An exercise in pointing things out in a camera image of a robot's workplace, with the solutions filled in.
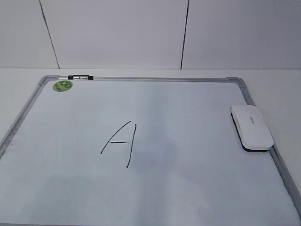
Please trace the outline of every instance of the gray plastic corner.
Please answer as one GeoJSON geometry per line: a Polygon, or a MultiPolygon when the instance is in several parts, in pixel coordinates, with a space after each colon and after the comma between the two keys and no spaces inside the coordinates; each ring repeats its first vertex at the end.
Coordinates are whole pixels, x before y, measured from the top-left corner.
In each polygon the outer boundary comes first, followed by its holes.
{"type": "Polygon", "coordinates": [[[58,80],[59,75],[45,75],[40,81],[39,81],[39,85],[46,85],[47,82],[51,81],[51,80],[58,80]]]}
{"type": "Polygon", "coordinates": [[[239,78],[239,77],[228,77],[227,80],[229,82],[236,83],[241,88],[246,87],[246,83],[245,83],[245,81],[242,78],[239,78]]]}

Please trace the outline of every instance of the whiteboard eraser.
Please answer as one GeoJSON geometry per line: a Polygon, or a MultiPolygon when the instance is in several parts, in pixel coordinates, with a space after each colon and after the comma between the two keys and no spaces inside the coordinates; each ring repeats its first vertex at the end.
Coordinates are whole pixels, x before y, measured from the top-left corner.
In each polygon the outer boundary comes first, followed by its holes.
{"type": "Polygon", "coordinates": [[[260,111],[253,105],[234,105],[230,112],[243,148],[249,152],[266,152],[274,140],[260,111]]]}

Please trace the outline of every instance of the round sticker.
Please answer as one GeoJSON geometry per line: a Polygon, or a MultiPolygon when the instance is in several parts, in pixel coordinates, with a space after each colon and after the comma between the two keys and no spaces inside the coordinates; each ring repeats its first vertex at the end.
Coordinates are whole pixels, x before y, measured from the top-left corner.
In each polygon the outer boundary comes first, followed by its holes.
{"type": "Polygon", "coordinates": [[[72,85],[73,84],[70,81],[58,81],[53,85],[53,90],[57,92],[64,92],[71,89],[72,85]]]}

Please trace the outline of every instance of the eraser logo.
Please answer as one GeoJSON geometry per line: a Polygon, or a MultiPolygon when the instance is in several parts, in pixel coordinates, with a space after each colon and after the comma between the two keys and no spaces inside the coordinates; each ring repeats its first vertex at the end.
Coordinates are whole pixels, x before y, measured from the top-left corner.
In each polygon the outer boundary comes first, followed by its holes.
{"type": "Polygon", "coordinates": [[[251,120],[252,124],[254,125],[254,124],[255,124],[255,122],[254,122],[254,120],[253,120],[253,118],[252,118],[252,117],[250,117],[250,120],[251,120]]]}

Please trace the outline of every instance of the white wall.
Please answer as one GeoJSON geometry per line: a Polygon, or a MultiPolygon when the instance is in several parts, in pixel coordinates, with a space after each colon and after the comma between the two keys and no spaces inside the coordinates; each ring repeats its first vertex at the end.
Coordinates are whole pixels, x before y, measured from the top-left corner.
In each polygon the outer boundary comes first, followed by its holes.
{"type": "Polygon", "coordinates": [[[183,68],[301,68],[301,1],[190,0],[183,68]]]}
{"type": "Polygon", "coordinates": [[[57,68],[38,0],[0,0],[0,67],[57,68]]]}
{"type": "Polygon", "coordinates": [[[180,68],[187,0],[41,2],[61,68],[180,68]]]}

